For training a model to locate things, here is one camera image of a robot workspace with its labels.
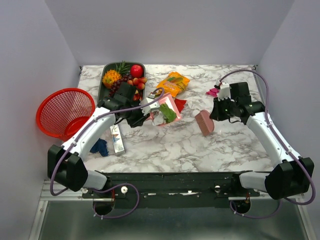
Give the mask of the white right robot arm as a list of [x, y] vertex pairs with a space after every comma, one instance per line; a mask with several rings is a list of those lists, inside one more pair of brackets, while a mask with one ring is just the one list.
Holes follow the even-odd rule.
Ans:
[[210, 118], [216, 121], [240, 118], [262, 144], [272, 161], [271, 172], [245, 171], [230, 183], [230, 191], [241, 196], [248, 189], [268, 193], [274, 200], [304, 194], [309, 190], [309, 177], [314, 163], [290, 147], [279, 130], [265, 113], [260, 101], [252, 101], [246, 82], [219, 83], [217, 96], [213, 99]]

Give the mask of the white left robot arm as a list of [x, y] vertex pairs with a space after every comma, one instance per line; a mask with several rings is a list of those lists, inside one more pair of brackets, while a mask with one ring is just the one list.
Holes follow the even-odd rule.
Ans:
[[106, 175], [88, 170], [84, 159], [102, 134], [116, 123], [119, 118], [126, 119], [131, 127], [141, 126], [147, 118], [134, 100], [136, 87], [122, 83], [113, 97], [101, 100], [92, 116], [62, 146], [52, 145], [47, 153], [47, 175], [50, 178], [50, 193], [57, 182], [74, 192], [81, 188], [93, 189], [101, 198], [107, 197], [111, 185]]

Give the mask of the silver toothpaste box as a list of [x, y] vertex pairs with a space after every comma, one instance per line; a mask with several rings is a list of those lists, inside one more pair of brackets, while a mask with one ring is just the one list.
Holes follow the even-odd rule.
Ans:
[[121, 130], [118, 124], [112, 125], [110, 128], [110, 134], [112, 138], [112, 143], [113, 143], [113, 149], [115, 155], [122, 155], [126, 152], [125, 146], [123, 143], [122, 135], [121, 135]]

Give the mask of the pink hand brush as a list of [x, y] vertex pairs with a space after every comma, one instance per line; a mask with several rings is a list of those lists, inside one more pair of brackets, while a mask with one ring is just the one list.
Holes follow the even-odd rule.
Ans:
[[210, 113], [207, 110], [201, 110], [196, 116], [195, 120], [202, 132], [203, 136], [210, 135], [214, 129], [215, 125], [212, 119], [210, 119]]

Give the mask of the pink plastic dustpan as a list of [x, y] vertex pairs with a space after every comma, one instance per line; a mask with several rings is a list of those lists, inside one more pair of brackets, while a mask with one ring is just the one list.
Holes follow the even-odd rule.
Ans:
[[166, 93], [158, 101], [159, 108], [150, 113], [150, 120], [154, 126], [163, 127], [182, 119], [176, 103], [170, 93]]

